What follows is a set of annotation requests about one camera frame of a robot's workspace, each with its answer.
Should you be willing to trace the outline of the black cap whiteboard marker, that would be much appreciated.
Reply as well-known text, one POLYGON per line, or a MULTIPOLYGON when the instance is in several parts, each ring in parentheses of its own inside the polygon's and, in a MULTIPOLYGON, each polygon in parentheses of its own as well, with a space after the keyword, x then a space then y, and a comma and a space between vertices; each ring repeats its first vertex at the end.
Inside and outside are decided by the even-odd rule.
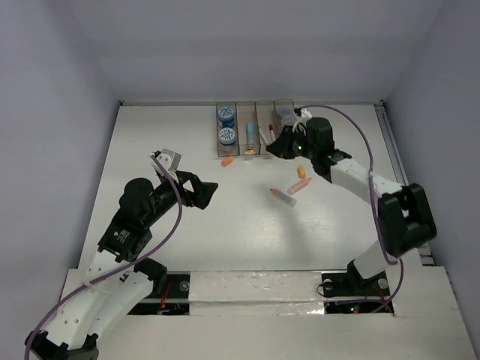
POLYGON ((269 142, 269 140, 267 139, 265 133, 262 131, 261 128, 258 128, 258 132, 259 132, 259 138, 261 139, 262 144, 263 144, 265 147, 267 147, 267 146, 270 144, 270 142, 269 142))

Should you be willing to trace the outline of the red cap whiteboard marker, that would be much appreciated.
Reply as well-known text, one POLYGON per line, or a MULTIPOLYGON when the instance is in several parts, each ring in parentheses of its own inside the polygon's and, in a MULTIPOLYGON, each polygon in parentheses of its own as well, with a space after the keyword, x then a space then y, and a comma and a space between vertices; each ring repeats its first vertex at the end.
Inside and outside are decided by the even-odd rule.
POLYGON ((275 130, 272 124, 268 126, 268 130, 269 130, 271 142, 273 143, 276 140, 276 137, 275 137, 275 130))

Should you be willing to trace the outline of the yellow highlighter cap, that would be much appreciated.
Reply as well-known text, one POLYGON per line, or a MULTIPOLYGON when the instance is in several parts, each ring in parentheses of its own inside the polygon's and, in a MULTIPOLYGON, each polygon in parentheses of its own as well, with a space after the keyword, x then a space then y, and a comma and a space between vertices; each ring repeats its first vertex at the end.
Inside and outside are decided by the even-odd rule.
POLYGON ((300 179, 306 178, 306 170, 303 165, 297 167, 297 175, 300 179))

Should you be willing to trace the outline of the clear jar of rubber bands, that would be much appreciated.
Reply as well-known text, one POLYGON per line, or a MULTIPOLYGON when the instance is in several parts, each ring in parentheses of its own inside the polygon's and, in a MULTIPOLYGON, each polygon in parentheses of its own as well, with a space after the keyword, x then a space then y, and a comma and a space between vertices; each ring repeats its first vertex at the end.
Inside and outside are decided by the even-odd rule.
POLYGON ((287 109, 287 108, 281 108, 278 110, 278 113, 277 113, 282 119, 284 118, 292 118, 293 116, 295 116, 294 112, 291 110, 291 109, 287 109))

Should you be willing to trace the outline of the blue highlighter pen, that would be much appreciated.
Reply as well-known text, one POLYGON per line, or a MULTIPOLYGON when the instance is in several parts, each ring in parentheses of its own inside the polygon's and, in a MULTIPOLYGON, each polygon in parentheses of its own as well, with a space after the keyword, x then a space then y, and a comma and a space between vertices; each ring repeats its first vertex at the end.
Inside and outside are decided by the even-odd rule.
POLYGON ((255 143, 254 124, 252 122, 247 123, 246 134, 247 134, 247 144, 249 146, 252 146, 255 143))

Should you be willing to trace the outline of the orange highlighter cap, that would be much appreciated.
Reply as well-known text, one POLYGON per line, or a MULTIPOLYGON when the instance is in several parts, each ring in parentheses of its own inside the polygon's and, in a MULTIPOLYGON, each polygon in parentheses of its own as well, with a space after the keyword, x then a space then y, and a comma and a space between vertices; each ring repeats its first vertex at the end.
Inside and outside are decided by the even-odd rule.
POLYGON ((232 162, 233 162, 233 157, 232 157, 232 156, 225 157, 225 158, 221 161, 221 166, 222 166, 222 167, 228 167, 232 162))

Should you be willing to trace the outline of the clear highlighter orange tip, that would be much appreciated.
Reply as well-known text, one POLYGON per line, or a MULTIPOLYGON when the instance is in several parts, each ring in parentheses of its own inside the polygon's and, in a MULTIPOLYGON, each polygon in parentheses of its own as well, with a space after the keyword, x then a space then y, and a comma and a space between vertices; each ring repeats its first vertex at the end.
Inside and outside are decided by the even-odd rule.
POLYGON ((296 205, 296 200, 293 199, 288 194, 284 193, 283 191, 275 188, 271 188, 270 192, 275 198, 279 199, 282 203, 285 203, 290 207, 294 207, 296 205))

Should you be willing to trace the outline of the blue slime jar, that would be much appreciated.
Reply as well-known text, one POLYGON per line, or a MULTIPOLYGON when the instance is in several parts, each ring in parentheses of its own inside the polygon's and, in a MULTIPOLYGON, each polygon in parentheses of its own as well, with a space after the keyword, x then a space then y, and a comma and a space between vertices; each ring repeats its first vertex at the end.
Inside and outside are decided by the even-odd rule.
POLYGON ((236 131, 231 127, 223 127, 218 132, 218 140, 222 146, 234 146, 236 144, 236 131))
POLYGON ((233 106, 220 106, 217 109, 217 120, 222 128, 234 128, 236 111, 233 106))

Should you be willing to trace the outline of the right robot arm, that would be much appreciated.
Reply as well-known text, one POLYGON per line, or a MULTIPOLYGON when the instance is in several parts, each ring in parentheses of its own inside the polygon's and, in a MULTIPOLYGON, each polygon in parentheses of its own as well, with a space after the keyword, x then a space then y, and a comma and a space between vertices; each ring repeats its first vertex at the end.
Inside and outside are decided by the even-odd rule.
POLYGON ((307 158, 317 175, 371 206, 377 239, 347 266, 344 283, 351 293, 364 293, 375 276, 436 237, 425 189, 416 183, 390 181, 361 166, 350 154, 336 148, 327 119, 309 119, 300 131, 287 125, 266 149, 285 160, 307 158))

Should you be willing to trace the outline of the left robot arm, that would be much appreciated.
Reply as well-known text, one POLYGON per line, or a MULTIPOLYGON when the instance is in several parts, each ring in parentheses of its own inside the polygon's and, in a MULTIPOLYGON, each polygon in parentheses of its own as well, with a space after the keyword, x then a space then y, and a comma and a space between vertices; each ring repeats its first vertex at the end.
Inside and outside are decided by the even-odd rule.
POLYGON ((82 284, 26 338, 27 359, 97 359, 99 344, 135 305, 164 293, 167 268, 143 251, 152 239, 151 228, 173 207, 205 209, 218 184, 182 171, 159 178, 157 187, 146 178, 125 185, 82 284))

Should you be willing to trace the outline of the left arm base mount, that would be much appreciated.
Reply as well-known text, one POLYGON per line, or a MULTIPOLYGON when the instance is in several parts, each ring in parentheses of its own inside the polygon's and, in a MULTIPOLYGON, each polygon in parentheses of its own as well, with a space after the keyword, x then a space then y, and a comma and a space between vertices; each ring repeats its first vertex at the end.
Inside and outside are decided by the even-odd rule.
POLYGON ((166 277, 162 290, 155 290, 136 304, 129 315, 183 316, 190 313, 191 274, 173 272, 166 277))

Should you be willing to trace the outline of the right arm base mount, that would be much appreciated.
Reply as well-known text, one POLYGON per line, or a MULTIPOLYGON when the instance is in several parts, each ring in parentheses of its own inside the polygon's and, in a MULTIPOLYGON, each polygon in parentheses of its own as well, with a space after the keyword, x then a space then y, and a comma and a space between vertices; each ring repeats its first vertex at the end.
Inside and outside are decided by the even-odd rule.
POLYGON ((369 280, 354 278, 347 272, 322 273, 316 292, 324 298, 327 314, 394 313, 384 271, 369 280))

